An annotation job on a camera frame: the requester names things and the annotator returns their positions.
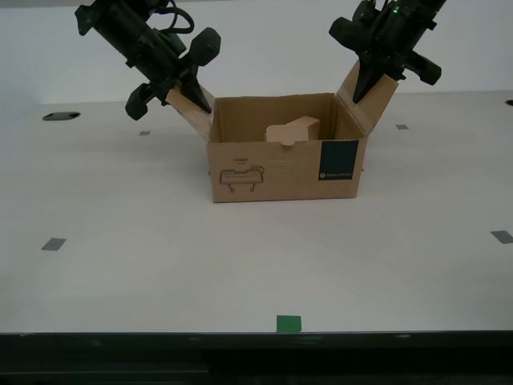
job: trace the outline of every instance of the cardboard piece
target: cardboard piece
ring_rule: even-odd
[[[398,86],[383,76],[355,104],[358,72],[359,63],[335,94],[219,98],[212,114],[172,90],[168,102],[208,137],[214,202],[356,197],[367,137]],[[304,116],[319,120],[319,140],[265,140],[269,126]]]
[[[288,124],[273,125],[265,130],[267,142],[280,142],[283,146],[293,146],[296,141],[318,140],[321,122],[310,116],[302,116]]]

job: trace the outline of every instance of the table surface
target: table surface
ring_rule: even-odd
[[[396,95],[358,198],[219,205],[170,107],[43,106],[0,130],[0,332],[513,329],[506,99]]]

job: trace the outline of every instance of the gray tape marker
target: gray tape marker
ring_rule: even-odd
[[[508,231],[491,231],[494,237],[496,237],[503,245],[510,245],[513,243],[513,237]]]
[[[61,239],[61,238],[51,238],[46,243],[46,245],[44,245],[42,247],[41,250],[57,251],[64,245],[65,241],[66,241],[65,239]]]

